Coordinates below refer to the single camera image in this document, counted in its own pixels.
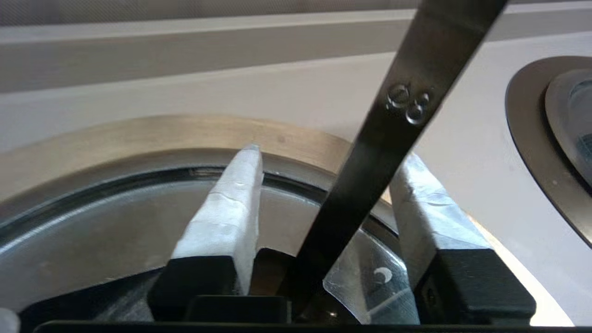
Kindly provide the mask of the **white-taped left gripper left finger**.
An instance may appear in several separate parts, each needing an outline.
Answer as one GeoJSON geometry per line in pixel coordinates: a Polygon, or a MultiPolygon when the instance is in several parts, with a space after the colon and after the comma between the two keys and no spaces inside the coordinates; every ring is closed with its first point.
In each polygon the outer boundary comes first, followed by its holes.
{"type": "Polygon", "coordinates": [[[197,296],[249,293],[264,180],[258,145],[240,150],[176,242],[148,293],[157,321],[180,321],[197,296]]]}

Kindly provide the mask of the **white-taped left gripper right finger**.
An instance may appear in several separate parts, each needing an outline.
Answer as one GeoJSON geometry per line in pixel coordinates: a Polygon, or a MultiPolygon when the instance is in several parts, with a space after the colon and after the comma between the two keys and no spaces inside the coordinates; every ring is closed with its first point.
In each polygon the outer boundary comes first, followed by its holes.
{"type": "Polygon", "coordinates": [[[422,324],[529,324],[536,301],[416,154],[390,194],[422,324]]]}

